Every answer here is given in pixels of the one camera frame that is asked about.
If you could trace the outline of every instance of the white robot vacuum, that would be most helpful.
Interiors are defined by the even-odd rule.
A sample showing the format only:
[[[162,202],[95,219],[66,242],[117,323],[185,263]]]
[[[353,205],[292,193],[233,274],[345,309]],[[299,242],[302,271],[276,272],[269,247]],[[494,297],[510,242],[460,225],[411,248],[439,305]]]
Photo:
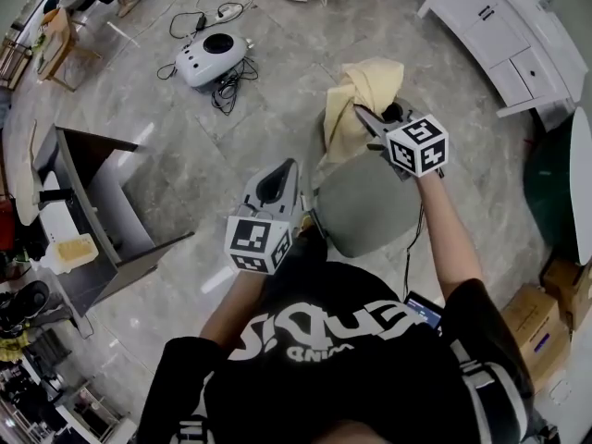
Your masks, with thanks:
[[[184,48],[175,59],[175,68],[191,87],[203,87],[239,64],[248,49],[239,36],[212,34]]]

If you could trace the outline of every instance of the gray tile floor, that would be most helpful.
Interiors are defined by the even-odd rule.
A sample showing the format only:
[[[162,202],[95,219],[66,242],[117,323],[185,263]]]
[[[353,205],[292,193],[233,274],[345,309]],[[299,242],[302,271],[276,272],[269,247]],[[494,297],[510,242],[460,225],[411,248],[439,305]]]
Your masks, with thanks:
[[[201,8],[228,0],[201,0]],[[4,133],[7,174],[14,179],[36,118],[39,146],[52,123],[123,140],[145,133],[125,190],[157,239],[186,229],[195,235],[160,263],[158,271],[88,314],[94,334],[83,340],[70,325],[58,327],[73,350],[71,362],[120,411],[139,419],[162,348],[168,339],[197,334],[229,284],[201,286],[228,262],[222,253],[225,216],[256,170],[287,156],[302,158],[326,90],[343,63],[385,56],[405,65],[401,95],[433,113],[450,131],[446,184],[469,228],[497,304],[535,280],[546,249],[522,194],[522,165],[532,121],[526,114],[496,118],[500,99],[463,46],[435,17],[419,19],[423,0],[328,0],[297,4],[255,0],[225,31],[253,39],[259,80],[246,82],[229,117],[208,95],[179,77],[155,72],[172,62],[182,42],[168,35],[173,15],[195,0],[143,0],[126,18],[95,5],[82,41],[104,55],[91,64],[66,65],[75,93],[31,72],[18,88]],[[106,23],[113,22],[130,43]],[[179,18],[178,31],[194,19]],[[412,232],[352,263],[402,288],[404,247]],[[331,252],[332,259],[342,259]],[[412,289],[434,300],[438,286],[424,233],[413,250]]]

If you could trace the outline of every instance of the cabinet drawer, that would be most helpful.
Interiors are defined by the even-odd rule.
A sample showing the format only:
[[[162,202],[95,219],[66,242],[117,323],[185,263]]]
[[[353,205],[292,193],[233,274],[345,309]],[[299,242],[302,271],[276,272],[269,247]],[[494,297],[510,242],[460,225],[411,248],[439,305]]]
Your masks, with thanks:
[[[512,57],[511,61],[518,69],[524,82],[526,82],[526,86],[534,99],[555,93],[551,77],[533,48],[525,49],[522,53]]]
[[[463,34],[483,15],[495,5],[495,1],[488,0],[431,0],[432,10],[457,35]]]
[[[495,6],[461,37],[483,69],[493,68],[528,47],[526,40],[504,18],[503,10],[502,6]]]
[[[491,68],[487,73],[507,106],[520,104],[533,98],[509,59]]]

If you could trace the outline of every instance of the red object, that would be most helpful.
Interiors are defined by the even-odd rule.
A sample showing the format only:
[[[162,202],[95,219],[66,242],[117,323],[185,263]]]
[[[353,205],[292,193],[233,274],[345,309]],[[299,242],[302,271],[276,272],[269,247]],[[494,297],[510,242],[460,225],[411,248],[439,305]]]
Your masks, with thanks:
[[[12,250],[15,246],[15,211],[6,199],[0,201],[0,250]]]

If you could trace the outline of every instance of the power strip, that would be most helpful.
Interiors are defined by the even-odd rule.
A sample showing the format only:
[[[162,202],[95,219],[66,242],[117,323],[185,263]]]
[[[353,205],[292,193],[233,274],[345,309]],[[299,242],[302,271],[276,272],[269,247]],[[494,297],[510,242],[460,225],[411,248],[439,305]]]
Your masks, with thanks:
[[[216,15],[216,24],[224,23],[230,19],[234,19],[243,10],[243,6],[239,4],[227,4],[224,8],[218,10]]]

